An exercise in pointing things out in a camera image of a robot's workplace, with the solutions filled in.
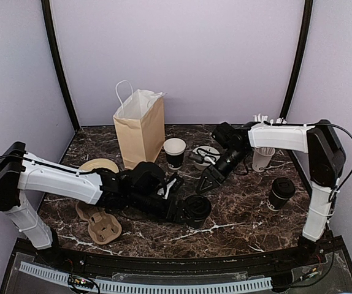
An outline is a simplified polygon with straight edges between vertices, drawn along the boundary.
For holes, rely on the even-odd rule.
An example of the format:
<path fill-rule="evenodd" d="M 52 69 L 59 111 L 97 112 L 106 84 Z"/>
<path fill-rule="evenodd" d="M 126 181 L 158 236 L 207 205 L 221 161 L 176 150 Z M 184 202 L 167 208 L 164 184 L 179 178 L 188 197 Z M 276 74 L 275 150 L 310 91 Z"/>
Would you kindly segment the single black paper cup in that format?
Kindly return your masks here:
<path fill-rule="evenodd" d="M 277 212 L 281 210 L 292 197 L 293 195 L 278 195 L 274 191 L 271 191 L 267 199 L 267 207 L 271 211 Z"/>

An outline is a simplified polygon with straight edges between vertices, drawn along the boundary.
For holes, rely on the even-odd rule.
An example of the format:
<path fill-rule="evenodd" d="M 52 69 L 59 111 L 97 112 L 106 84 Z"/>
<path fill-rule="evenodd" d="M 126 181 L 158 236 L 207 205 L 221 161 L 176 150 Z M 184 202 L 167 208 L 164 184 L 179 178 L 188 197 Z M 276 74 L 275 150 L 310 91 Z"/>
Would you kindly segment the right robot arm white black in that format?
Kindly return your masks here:
<path fill-rule="evenodd" d="M 326 119 L 305 124 L 250 121 L 238 128 L 222 122 L 214 128 L 212 138 L 224 148 L 224 153 L 203 170 L 196 193 L 204 194 L 220 187 L 254 149 L 275 148 L 293 154 L 303 153 L 307 161 L 303 172 L 310 181 L 310 204 L 302 236 L 317 242 L 334 213 L 338 193 L 350 178 L 343 175 L 346 152 L 338 131 L 352 140 L 348 130 Z"/>

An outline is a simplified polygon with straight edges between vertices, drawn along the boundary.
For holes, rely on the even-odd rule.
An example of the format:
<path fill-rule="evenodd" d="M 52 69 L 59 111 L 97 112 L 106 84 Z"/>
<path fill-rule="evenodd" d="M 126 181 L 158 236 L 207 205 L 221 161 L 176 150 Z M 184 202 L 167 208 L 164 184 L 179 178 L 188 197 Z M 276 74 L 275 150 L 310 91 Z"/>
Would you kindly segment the white cup holding straws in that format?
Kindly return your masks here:
<path fill-rule="evenodd" d="M 274 154 L 275 148 L 255 148 L 253 152 L 252 169 L 258 173 L 263 172 L 269 165 Z"/>

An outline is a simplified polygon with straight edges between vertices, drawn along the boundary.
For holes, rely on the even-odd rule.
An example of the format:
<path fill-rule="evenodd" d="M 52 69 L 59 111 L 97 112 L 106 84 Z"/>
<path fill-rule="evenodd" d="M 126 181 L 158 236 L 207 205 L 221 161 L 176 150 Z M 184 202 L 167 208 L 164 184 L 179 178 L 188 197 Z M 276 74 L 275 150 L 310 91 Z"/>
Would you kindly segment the stack of black paper cups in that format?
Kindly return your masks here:
<path fill-rule="evenodd" d="M 168 167 L 179 170 L 183 165 L 186 143 L 180 138 L 170 138 L 163 144 Z"/>

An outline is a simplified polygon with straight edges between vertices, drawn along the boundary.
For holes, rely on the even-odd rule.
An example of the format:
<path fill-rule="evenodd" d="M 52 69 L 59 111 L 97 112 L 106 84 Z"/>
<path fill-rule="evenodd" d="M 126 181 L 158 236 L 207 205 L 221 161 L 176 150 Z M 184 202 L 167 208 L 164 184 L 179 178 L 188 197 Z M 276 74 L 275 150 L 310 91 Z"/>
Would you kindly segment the brown cardboard cup carrier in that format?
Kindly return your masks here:
<path fill-rule="evenodd" d="M 121 235 L 121 224 L 115 216 L 106 213 L 104 208 L 78 202 L 75 210 L 79 218 L 87 221 L 88 233 L 96 244 L 108 244 Z"/>

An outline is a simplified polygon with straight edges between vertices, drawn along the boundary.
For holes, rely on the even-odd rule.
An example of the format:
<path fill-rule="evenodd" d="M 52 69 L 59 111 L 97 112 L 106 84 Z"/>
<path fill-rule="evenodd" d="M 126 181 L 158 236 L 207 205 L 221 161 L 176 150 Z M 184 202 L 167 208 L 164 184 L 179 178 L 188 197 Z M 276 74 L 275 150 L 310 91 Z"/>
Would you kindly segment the black cup lid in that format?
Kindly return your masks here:
<path fill-rule="evenodd" d="M 289 178 L 280 177 L 273 181 L 272 192 L 279 198 L 290 199 L 296 193 L 296 188 Z"/>
<path fill-rule="evenodd" d="M 207 218 L 212 210 L 211 202 L 201 195 L 191 195 L 184 201 L 184 209 L 189 217 L 194 219 Z"/>

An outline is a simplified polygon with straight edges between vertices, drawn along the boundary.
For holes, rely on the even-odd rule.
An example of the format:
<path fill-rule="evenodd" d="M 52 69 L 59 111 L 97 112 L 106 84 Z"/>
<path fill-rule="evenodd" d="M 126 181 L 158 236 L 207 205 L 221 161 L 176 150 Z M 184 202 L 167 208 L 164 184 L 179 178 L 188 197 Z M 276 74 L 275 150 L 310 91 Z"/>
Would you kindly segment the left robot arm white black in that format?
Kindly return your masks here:
<path fill-rule="evenodd" d="M 15 142 L 0 156 L 0 211 L 9 214 L 15 226 L 32 245 L 42 250 L 53 267 L 66 262 L 57 234 L 38 216 L 24 192 L 34 190 L 69 197 L 89 205 L 110 209 L 132 206 L 173 223 L 193 219 L 186 200 L 158 195 L 172 186 L 163 169 L 153 162 L 140 162 L 134 169 L 115 173 L 107 168 L 83 171 L 43 160 Z"/>

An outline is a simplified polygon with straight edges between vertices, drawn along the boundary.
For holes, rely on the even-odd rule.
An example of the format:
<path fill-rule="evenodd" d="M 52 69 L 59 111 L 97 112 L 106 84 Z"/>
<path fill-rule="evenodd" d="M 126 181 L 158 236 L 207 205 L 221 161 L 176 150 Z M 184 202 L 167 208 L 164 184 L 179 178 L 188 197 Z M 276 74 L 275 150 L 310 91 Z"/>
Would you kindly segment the brown paper bag white handles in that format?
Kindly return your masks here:
<path fill-rule="evenodd" d="M 120 102 L 113 115 L 118 144 L 125 169 L 132 170 L 140 162 L 155 162 L 165 141 L 164 92 L 130 89 L 123 100 L 115 86 Z"/>

